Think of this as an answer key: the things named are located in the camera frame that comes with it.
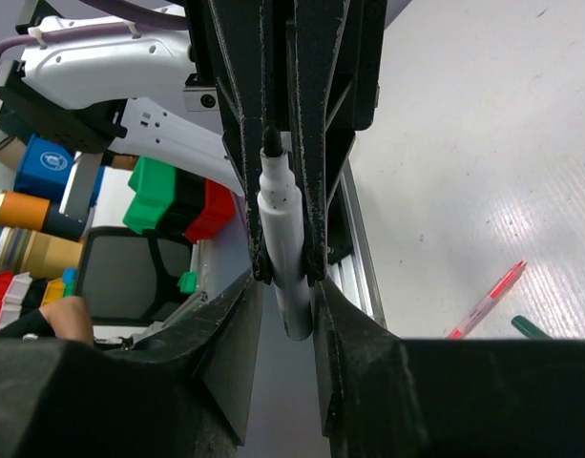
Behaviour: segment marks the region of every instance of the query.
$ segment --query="white table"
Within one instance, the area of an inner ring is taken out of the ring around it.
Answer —
[[[471,336],[585,338],[585,0],[413,0],[380,84],[351,164],[388,328],[447,335],[524,259]]]

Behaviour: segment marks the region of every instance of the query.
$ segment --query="green marker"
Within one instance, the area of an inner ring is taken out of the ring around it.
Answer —
[[[523,315],[517,315],[511,320],[511,324],[517,331],[528,339],[551,339],[551,336],[525,318]]]

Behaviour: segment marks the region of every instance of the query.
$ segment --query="blue box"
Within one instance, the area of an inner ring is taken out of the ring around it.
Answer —
[[[65,148],[32,135],[23,160],[16,170],[14,191],[60,203],[72,165],[73,157]],[[91,206],[99,196],[103,169],[103,167],[99,169],[94,182]]]

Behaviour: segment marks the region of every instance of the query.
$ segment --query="marker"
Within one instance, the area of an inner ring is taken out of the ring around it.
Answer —
[[[447,336],[448,339],[464,339],[481,320],[500,302],[509,292],[514,283],[519,280],[526,266],[523,260],[509,270],[502,279],[496,283],[490,292],[475,305],[470,313]]]
[[[514,328],[528,339],[550,339],[551,336],[525,318],[523,315],[517,315],[511,320]]]

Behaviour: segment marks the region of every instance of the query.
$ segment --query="green object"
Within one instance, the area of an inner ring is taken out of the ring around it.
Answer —
[[[551,336],[525,318],[523,315],[517,315],[511,320],[514,328],[528,339],[550,339]]]
[[[154,229],[176,195],[176,168],[158,160],[141,157],[129,186],[136,192],[123,222],[136,234]]]
[[[65,288],[63,288],[63,298],[67,298],[68,296],[73,295],[73,287],[75,286],[75,281],[70,281],[69,283],[65,283]]]
[[[185,272],[178,281],[179,291],[193,294],[197,291],[197,272]]]

